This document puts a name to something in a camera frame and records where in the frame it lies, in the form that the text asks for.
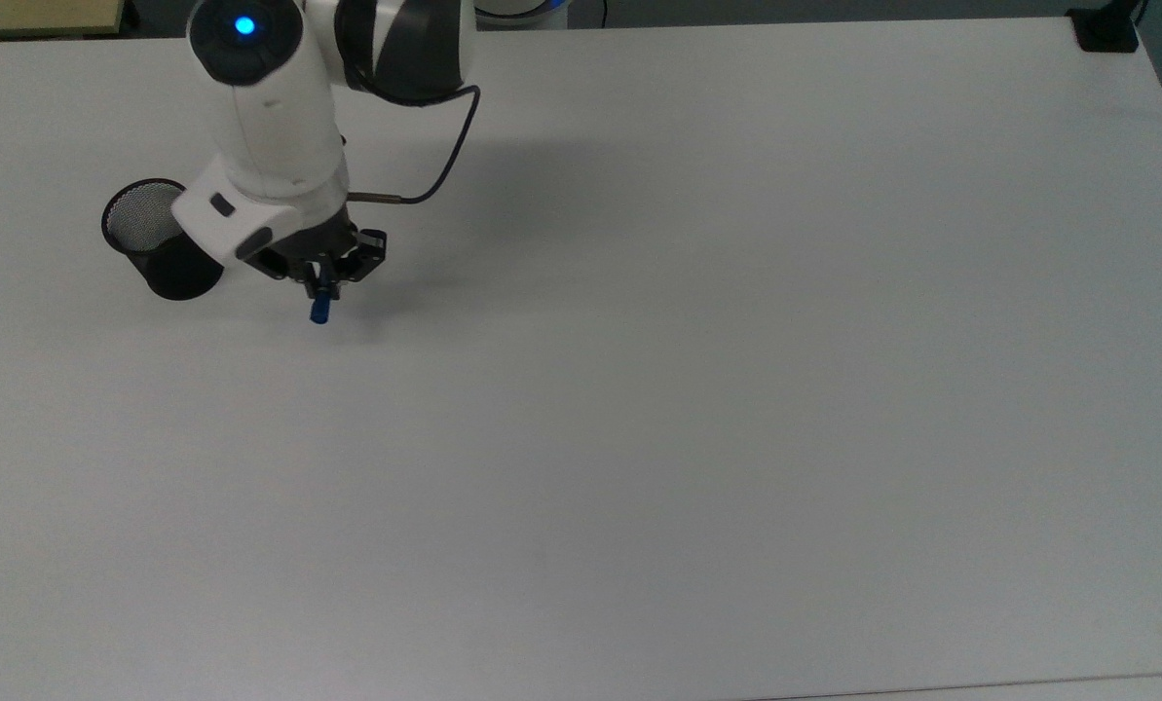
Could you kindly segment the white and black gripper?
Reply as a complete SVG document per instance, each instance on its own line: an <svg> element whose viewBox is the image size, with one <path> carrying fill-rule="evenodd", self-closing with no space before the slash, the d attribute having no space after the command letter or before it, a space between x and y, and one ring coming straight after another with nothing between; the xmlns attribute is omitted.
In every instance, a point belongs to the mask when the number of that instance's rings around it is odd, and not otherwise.
<svg viewBox="0 0 1162 701"><path fill-rule="evenodd" d="M170 206L181 230L170 245L170 271L178 278L216 279L246 265L271 279L290 279L316 301L320 267L332 276L332 296L363 282L388 257L388 234L356 230L347 212L346 160L303 195L252 196L235 186L223 157L215 157L198 181Z"/></svg>

